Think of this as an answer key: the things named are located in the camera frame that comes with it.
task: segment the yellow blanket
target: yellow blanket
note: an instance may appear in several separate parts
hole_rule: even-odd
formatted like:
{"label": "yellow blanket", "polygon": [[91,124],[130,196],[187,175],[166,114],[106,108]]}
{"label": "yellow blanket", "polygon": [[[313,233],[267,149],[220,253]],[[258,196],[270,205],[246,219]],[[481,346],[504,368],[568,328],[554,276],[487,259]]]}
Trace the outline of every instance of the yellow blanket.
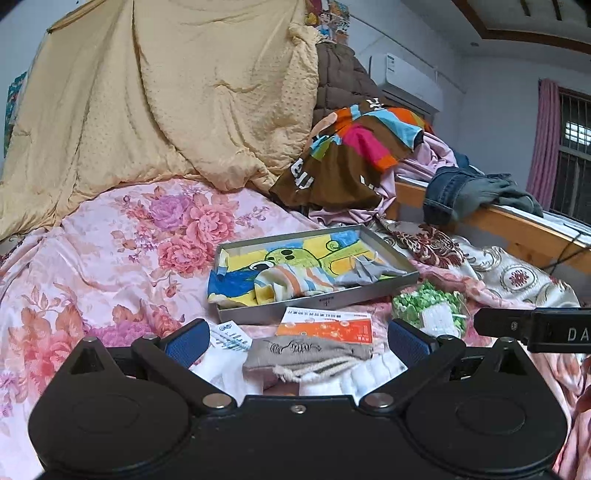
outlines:
{"label": "yellow blanket", "polygon": [[318,82],[304,0],[91,0],[35,59],[0,182],[0,239],[124,183],[268,190]]}

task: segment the blue gripper pad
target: blue gripper pad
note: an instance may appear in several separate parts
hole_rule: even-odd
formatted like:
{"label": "blue gripper pad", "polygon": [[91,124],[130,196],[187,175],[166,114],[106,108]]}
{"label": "blue gripper pad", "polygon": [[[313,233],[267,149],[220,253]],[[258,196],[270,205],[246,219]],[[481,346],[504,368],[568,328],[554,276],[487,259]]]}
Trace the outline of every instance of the blue gripper pad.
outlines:
{"label": "blue gripper pad", "polygon": [[411,368],[428,357],[438,347],[435,338],[426,335],[403,320],[391,320],[388,324],[388,346],[400,361]]}
{"label": "blue gripper pad", "polygon": [[209,325],[202,319],[193,320],[165,338],[163,343],[164,353],[189,368],[209,347]]}

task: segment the blue textured pad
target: blue textured pad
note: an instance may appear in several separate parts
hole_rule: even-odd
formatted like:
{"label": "blue textured pad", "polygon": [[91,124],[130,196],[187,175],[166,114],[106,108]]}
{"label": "blue textured pad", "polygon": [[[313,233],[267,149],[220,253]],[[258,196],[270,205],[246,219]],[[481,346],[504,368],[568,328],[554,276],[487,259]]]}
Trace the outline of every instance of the blue textured pad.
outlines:
{"label": "blue textured pad", "polygon": [[414,367],[431,354],[429,345],[396,322],[388,325],[388,346],[407,367]]}
{"label": "blue textured pad", "polygon": [[209,325],[200,322],[172,340],[164,348],[164,352],[185,368],[193,365],[209,347]]}

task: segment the pink bedsheet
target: pink bedsheet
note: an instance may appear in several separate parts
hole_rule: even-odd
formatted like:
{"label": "pink bedsheet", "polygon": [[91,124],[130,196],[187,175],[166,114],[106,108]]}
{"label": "pink bedsheet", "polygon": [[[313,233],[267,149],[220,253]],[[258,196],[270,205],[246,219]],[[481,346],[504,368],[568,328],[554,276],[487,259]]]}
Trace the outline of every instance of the pink bedsheet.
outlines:
{"label": "pink bedsheet", "polygon": [[[219,194],[175,179],[106,192],[61,227],[30,234],[0,259],[0,480],[41,472],[28,416],[84,335],[122,346],[145,332],[165,336],[197,317],[215,320],[206,290],[217,244],[313,228],[256,192]],[[441,282],[455,287],[453,279]],[[372,312],[376,341],[383,342],[389,304],[354,308]],[[273,327],[245,330],[257,337]],[[488,341],[476,337],[466,340]],[[589,415],[574,409],[587,376],[574,356],[534,361],[573,426],[557,469],[565,478],[591,478]]]}

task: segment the cartoon eye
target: cartoon eye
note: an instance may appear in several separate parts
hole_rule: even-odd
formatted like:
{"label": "cartoon eye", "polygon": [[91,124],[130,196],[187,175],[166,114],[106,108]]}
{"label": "cartoon eye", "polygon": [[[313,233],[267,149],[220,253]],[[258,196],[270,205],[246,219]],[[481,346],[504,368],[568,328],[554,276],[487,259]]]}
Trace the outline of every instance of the cartoon eye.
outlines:
{"label": "cartoon eye", "polygon": [[254,262],[253,264],[250,264],[248,268],[250,268],[251,270],[262,272],[263,270],[266,270],[267,268],[271,268],[274,266],[275,264],[273,262],[262,260],[260,262]]}

